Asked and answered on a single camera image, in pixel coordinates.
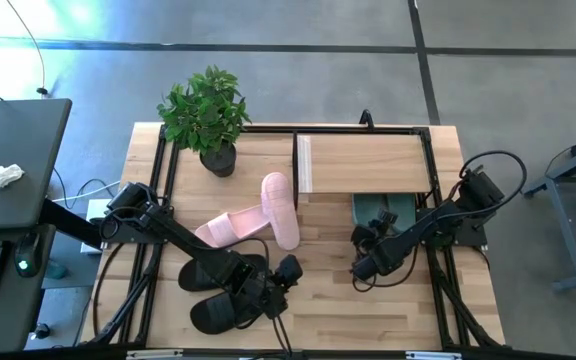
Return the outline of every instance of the concrete floor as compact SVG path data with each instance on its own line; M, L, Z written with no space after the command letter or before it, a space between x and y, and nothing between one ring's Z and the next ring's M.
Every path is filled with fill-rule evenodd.
M44 39L415 44L405 0L13 3ZM576 48L576 0L417 3L427 46ZM3 1L0 36L25 36ZM355 123L369 108L378 123L429 123L416 55L42 53L46 87L52 96L74 102L57 161L70 194L91 177L117 180L132 123L156 121L161 94L213 63L240 78L253 121ZM576 143L576 57L429 56L429 65L441 123L458 127L464 156L512 150L526 162L529 179L535 179L554 154ZM36 98L40 82L35 50L0 48L1 96ZM518 169L505 159L489 158L485 165L504 190L518 181ZM84 212L85 203L75 211ZM573 269L549 200L517 198L486 230L507 343L576 355L576 290L554 294L550 289L553 280L572 275ZM42 315L52 311L61 319L57 304L47 301Z

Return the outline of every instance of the pink slipper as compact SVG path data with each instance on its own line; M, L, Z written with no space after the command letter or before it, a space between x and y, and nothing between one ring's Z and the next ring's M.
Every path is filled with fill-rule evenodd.
M212 247L223 247L250 237L268 225L261 205L236 213L223 213L201 225L195 235Z
M282 173L270 173L261 182L261 207L270 219L277 244L284 250L299 245L299 224L288 178Z

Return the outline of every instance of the wooden board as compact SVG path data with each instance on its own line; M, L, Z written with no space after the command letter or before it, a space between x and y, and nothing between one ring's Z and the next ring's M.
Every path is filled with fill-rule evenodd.
M156 138L160 124L136 123L128 150L122 181L150 178ZM458 178L462 158L454 127L431 127L433 148L442 193L447 194ZM223 211L235 211L259 203L263 175L280 171L289 178L291 139L281 134L246 134L237 143L235 173L218 179L201 167L196 155L182 151L177 167L173 205L176 220L190 229ZM169 149L164 164L168 164ZM160 190L166 170L162 171ZM350 232L352 217L348 194L301 194L298 218L302 242L292 253L297 256L304 276L287 295L289 308L282 315L294 348L337 350L438 349L439 335L434 313L428 264L420 250L410 279L392 289L373 289L358 293L350 285L348 270L354 260ZM279 249L272 232L260 234L270 247L272 266L287 252ZM242 253L261 253L259 244L242 244ZM135 246L126 245L109 267L100 292L100 326L114 314L128 287ZM104 253L102 264L109 251ZM153 308L149 347L277 349L272 323L259 319L247 330L232 330L221 335L204 335L194 329L189 310L215 292L187 293L179 289L177 274L188 260L180 250L166 246ZM486 264L468 248L455 249L455 262L464 301L475 317L496 340L503 342L495 297ZM405 265L383 281L400 278ZM141 311L141 302L137 306ZM91 311L88 312L82 340L92 338ZM456 340L454 316L447 306L451 334ZM133 319L136 333L139 316Z
M301 193L427 193L416 135L299 135Z

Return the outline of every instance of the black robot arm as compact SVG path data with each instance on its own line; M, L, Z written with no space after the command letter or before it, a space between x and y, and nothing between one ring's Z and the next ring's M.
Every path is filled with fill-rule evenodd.
M141 183L128 183L109 203L110 213L102 222L101 229L106 228L108 219L116 223L113 235L102 235L112 238L122 226L129 226L139 234L144 234L149 243L169 242L197 260L201 268L212 281L225 292L236 296L238 302L247 303L258 309L268 318L273 319L287 309L285 294L296 285L302 275L301 267L294 255L288 255L281 261L280 268L272 273L267 267L258 269L246 257L233 250L212 248L188 229L176 222L172 208L157 202L153 189ZM154 274L153 254L141 279L130 292L126 301L115 313L112 320L102 329L98 336L88 343L108 343L126 314L156 276Z
M453 201L451 198L457 187L460 197ZM401 267L404 258L419 243L449 244L464 218L475 218L476 226L483 225L494 214L495 205L500 204L503 197L504 194L481 169L468 170L446 201L422 215L406 231L379 236L377 231L358 227L352 241L364 256L353 263L353 275L364 281L376 274L385 276Z

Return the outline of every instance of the crumpled paper towel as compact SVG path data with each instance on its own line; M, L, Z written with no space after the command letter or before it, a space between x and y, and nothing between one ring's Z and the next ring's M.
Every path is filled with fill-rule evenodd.
M12 164L8 167L0 166L0 189L13 181L19 180L23 174L24 171L17 164Z

